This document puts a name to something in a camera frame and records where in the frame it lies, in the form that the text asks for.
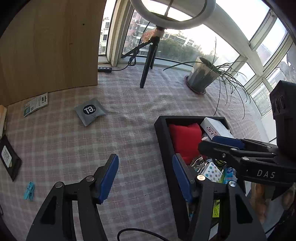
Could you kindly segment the person's right hand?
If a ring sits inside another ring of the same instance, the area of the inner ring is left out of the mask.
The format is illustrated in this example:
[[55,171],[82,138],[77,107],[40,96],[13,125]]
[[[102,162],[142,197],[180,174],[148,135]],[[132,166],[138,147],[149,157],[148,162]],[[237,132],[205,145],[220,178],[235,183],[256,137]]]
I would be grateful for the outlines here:
[[274,200],[266,198],[265,186],[251,184],[250,203],[260,223],[274,223],[280,219],[284,210],[288,210],[295,199],[295,183],[281,196]]

